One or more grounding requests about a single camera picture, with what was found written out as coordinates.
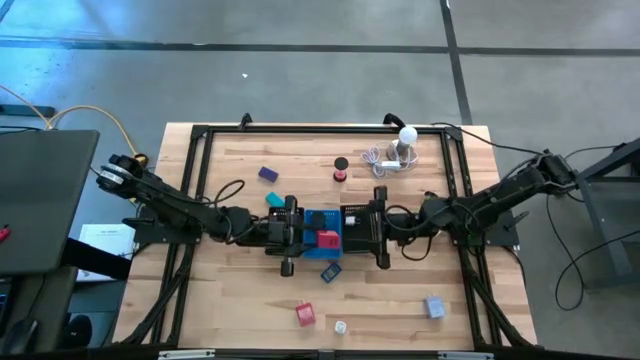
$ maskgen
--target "light blue cube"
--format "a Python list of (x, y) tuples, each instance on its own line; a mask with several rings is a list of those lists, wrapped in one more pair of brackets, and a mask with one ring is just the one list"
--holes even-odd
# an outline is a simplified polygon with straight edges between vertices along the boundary
[(424, 299), (424, 305), (427, 308), (427, 316), (430, 319), (444, 317), (444, 303), (440, 296), (429, 296)]

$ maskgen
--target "wooden tabletop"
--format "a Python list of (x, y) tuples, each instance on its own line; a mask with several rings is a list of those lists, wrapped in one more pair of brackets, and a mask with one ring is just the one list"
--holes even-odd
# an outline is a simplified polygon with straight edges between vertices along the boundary
[[(156, 173), (179, 188), (191, 133), (191, 123), (168, 123)], [(484, 126), (466, 130), (489, 139)], [(344, 204), (365, 204), (373, 187), (387, 185), (388, 205), (418, 209), (425, 191), (448, 196), (439, 139), (424, 135), (415, 146), (418, 164), (406, 172), (376, 179), (360, 159), (370, 146), (393, 140), (386, 135), (319, 134), (218, 134), (213, 141), (205, 195), (244, 179), (245, 188), (228, 204), (247, 207), (265, 215), (265, 196), (273, 191), (291, 194), (299, 206), (336, 209)], [(190, 194), (195, 192), (202, 145), (198, 148)], [(474, 190), (499, 180), (493, 149), (470, 136), (464, 138)], [(451, 147), (453, 158), (455, 148)], [(332, 178), (333, 161), (349, 160), (348, 179)], [(267, 166), (280, 176), (275, 184), (258, 178)], [(418, 239), (405, 251), (424, 254), (426, 239)], [(166, 245), (152, 245), (136, 256), (118, 317), (114, 340), (131, 333), (158, 296), (167, 252)], [(333, 348), (333, 349), (471, 349), (467, 307), (457, 252), (447, 234), (434, 239), (431, 254), (421, 262), (404, 259), (389, 242), (391, 269), (380, 270), (373, 255), (345, 255), (343, 271), (330, 284), (320, 273), (326, 261), (296, 259), (295, 275), (279, 275), (280, 257), (268, 257), (264, 249), (214, 243), (206, 236), (196, 250), (180, 336), (181, 347), (214, 348)], [(486, 251), (494, 297), (518, 331), (535, 343), (536, 337), (520, 269), (511, 254), (501, 248)], [(428, 319), (423, 300), (441, 296), (446, 316)], [(313, 326), (300, 328), (294, 308), (310, 302), (316, 315)], [(168, 334), (173, 302), (165, 321)], [(489, 339), (486, 313), (479, 306), (483, 334)], [(347, 324), (347, 333), (334, 333), (336, 321)]]

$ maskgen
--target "gray floor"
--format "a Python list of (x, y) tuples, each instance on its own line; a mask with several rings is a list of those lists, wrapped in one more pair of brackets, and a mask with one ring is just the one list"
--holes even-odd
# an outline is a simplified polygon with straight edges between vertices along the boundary
[[(450, 0), (460, 46), (639, 48), (640, 3), (633, 0)], [(16, 0), (0, 22), (2, 39), (91, 39), (228, 44), (447, 44), (437, 0)], [(0, 48), (3, 85), (59, 109), (93, 104), (117, 115), (139, 151), (155, 156), (165, 122), (378, 123), (393, 112), (411, 123), (460, 123), (448, 55), (291, 52), (161, 52)], [(498, 143), (568, 153), (640, 134), (638, 57), (461, 56), (474, 124)], [(0, 94), (0, 101), (13, 101)], [(0, 124), (38, 124), (0, 118)], [(101, 132), (94, 165), (128, 153), (99, 114), (69, 115), (63, 129)], [(581, 169), (604, 152), (576, 155)], [(522, 154), (496, 151), (502, 173)], [(550, 349), (639, 357), (638, 287), (588, 293), (564, 312), (553, 290), (566, 255), (553, 237), (544, 197), (516, 210), (521, 258), (540, 344)], [(597, 238), (580, 204), (551, 199), (569, 248)], [(100, 192), (90, 178), (72, 235), (83, 223), (114, 223), (132, 206)], [(586, 276), (609, 271), (595, 254)], [(561, 301), (577, 291), (568, 276)], [(88, 311), (86, 301), (76, 301)], [(113, 311), (107, 305), (101, 310)]]

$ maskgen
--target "red block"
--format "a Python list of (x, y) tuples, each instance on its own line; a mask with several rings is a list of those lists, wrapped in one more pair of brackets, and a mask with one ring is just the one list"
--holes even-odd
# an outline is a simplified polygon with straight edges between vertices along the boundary
[(300, 326), (307, 326), (316, 323), (316, 316), (313, 314), (313, 308), (310, 303), (296, 306), (296, 313), (298, 314), (298, 322)]
[(340, 235), (335, 231), (318, 230), (316, 231), (316, 238), (318, 239), (318, 247), (321, 249), (340, 248)]

